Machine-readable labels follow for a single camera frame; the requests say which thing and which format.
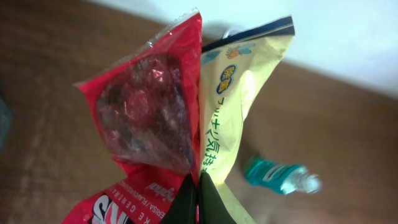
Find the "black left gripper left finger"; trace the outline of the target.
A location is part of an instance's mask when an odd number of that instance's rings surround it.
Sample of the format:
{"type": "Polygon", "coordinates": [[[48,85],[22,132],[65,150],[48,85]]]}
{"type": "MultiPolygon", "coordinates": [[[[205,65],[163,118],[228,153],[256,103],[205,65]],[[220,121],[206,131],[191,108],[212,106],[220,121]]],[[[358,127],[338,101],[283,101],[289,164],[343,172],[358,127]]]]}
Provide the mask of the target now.
{"type": "Polygon", "coordinates": [[[186,175],[161,224],[196,224],[197,190],[193,177],[186,175]]]}

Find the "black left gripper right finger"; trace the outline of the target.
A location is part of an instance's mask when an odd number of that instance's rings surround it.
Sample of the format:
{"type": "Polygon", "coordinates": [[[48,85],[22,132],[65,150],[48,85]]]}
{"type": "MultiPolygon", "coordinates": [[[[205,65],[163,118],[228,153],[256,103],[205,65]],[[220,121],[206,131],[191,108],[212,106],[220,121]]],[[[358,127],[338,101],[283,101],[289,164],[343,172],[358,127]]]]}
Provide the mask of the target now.
{"type": "Polygon", "coordinates": [[[201,173],[198,186],[198,214],[199,224],[236,224],[206,172],[201,173]]]}

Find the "teal mouthwash bottle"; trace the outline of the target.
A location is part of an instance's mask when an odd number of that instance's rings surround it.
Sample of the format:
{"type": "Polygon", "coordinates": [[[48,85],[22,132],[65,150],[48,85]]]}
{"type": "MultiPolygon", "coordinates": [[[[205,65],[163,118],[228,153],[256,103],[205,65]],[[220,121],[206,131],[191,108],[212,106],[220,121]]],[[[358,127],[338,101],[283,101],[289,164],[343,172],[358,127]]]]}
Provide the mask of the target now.
{"type": "Polygon", "coordinates": [[[312,174],[301,164],[280,164],[252,157],[244,168],[244,177],[253,186],[261,186],[281,195],[293,192],[306,194],[317,193],[322,182],[316,174],[312,174]]]}

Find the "red snack bag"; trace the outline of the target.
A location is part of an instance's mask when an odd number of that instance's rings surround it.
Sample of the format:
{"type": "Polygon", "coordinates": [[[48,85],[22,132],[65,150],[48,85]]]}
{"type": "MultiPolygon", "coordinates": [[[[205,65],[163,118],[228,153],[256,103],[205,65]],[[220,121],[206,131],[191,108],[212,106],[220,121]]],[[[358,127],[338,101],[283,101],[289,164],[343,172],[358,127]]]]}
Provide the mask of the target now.
{"type": "Polygon", "coordinates": [[[201,36],[202,18],[193,9],[78,84],[126,177],[78,203],[65,223],[160,223],[186,175],[196,187],[201,36]]]}

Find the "yellow wet wipes pack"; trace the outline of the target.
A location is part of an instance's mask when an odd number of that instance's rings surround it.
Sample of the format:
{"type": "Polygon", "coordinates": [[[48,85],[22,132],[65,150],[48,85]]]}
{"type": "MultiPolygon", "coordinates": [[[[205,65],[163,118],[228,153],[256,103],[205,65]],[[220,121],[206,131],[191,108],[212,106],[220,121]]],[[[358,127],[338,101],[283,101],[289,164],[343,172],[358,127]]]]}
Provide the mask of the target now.
{"type": "Polygon", "coordinates": [[[236,161],[244,120],[295,35],[291,16],[248,30],[230,28],[202,48],[200,131],[202,174],[221,199],[217,223],[253,223],[225,183],[236,161]]]}

